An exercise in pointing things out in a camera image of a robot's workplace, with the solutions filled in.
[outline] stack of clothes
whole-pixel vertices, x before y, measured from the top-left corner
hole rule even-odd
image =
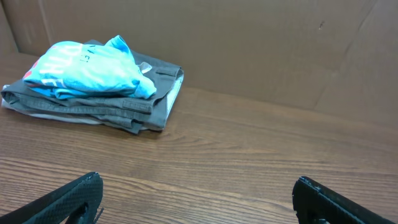
[[[105,45],[59,42],[21,80],[3,87],[2,107],[134,134],[161,131],[183,76],[178,65],[131,51],[119,35]]]

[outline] black plastic part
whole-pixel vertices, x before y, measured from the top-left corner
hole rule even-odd
[[[93,223],[102,201],[103,180],[90,172],[0,217],[0,223]]]
[[[308,177],[296,181],[292,196],[300,224],[394,224]]]

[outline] folded shirt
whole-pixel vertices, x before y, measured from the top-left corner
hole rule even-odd
[[[23,81],[32,90],[58,99],[114,95],[148,99],[156,93],[120,35],[105,45],[56,43]]]

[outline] wooden surface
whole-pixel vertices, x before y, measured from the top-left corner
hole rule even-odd
[[[0,60],[0,84],[35,57]],[[95,170],[98,223],[297,223],[307,175],[398,222],[398,132],[183,88],[161,133],[133,136],[0,110],[0,215]]]

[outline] cardboard box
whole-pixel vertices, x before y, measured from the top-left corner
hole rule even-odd
[[[26,54],[120,34],[183,66],[185,85],[398,127],[393,0],[2,3]]]
[[[17,52],[17,45],[12,36],[6,15],[0,4],[0,57]]]

